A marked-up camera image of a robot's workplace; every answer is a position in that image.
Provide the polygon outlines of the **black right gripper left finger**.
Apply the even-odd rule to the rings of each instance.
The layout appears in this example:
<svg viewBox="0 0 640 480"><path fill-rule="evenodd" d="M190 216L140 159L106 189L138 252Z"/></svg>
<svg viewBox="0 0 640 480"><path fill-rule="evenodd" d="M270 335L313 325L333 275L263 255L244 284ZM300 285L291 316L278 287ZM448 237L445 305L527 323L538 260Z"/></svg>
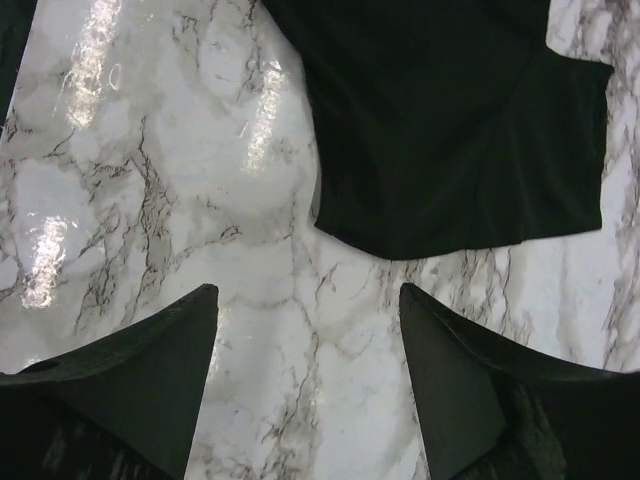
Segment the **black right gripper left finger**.
<svg viewBox="0 0 640 480"><path fill-rule="evenodd" d="M4 479L182 479L217 332L219 290L1 376Z"/></svg>

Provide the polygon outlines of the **black t-shirt garment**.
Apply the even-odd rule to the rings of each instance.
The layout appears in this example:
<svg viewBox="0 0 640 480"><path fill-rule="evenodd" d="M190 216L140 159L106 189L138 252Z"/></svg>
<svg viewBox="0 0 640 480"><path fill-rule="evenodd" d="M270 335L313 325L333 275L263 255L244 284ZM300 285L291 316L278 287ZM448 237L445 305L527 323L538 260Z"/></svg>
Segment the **black t-shirt garment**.
<svg viewBox="0 0 640 480"><path fill-rule="evenodd" d="M299 53L316 227L413 260L601 227L610 65L546 43L546 1L269 1Z"/></svg>

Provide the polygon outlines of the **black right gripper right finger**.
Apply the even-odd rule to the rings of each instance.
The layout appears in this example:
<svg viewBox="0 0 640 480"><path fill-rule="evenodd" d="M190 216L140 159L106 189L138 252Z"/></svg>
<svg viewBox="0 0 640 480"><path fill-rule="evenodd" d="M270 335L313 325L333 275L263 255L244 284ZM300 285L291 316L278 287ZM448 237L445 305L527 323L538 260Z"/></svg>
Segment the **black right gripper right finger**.
<svg viewBox="0 0 640 480"><path fill-rule="evenodd" d="M401 334L434 479L635 479L639 376L520 345L406 283Z"/></svg>

